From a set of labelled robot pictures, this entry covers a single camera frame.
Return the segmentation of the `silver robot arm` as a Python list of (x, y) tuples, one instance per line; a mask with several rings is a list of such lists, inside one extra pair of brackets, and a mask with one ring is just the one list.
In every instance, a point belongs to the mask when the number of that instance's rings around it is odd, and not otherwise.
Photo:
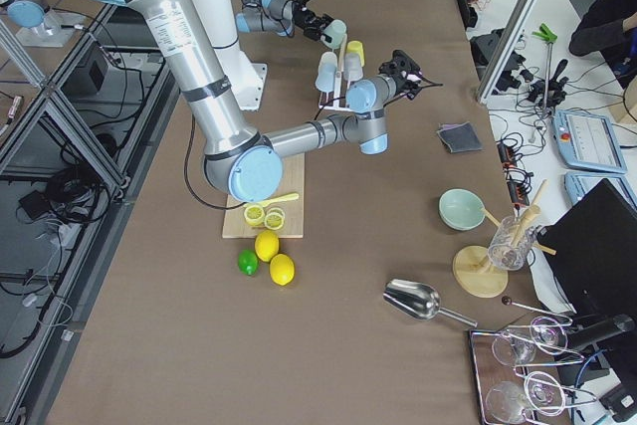
[(262, 134), (248, 124), (206, 30), (203, 7), (194, 0), (97, 0), (139, 13), (166, 60), (206, 138), (203, 171), (208, 183), (243, 202), (269, 198), (283, 178), (288, 156), (347, 141), (364, 154), (388, 145), (387, 104), (422, 89), (419, 66), (396, 50), (378, 75), (360, 80), (345, 101), (349, 115)]
[(308, 7), (311, 0), (241, 0), (242, 10), (236, 15), (240, 32), (274, 32), (293, 37), (298, 27), (314, 41), (326, 43), (333, 39), (327, 28), (334, 19), (319, 16)]

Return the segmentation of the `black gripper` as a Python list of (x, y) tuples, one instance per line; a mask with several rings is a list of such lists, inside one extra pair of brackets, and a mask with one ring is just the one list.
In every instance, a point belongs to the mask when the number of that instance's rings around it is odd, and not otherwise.
[(332, 22), (332, 18), (327, 14), (317, 15), (307, 4), (311, 0), (292, 0), (294, 24), (303, 30), (306, 37), (314, 41), (329, 43), (331, 36), (326, 36), (323, 32)]
[(378, 73), (394, 81), (398, 96), (417, 97), (422, 90), (421, 68), (402, 50), (394, 50), (392, 58), (380, 65)]

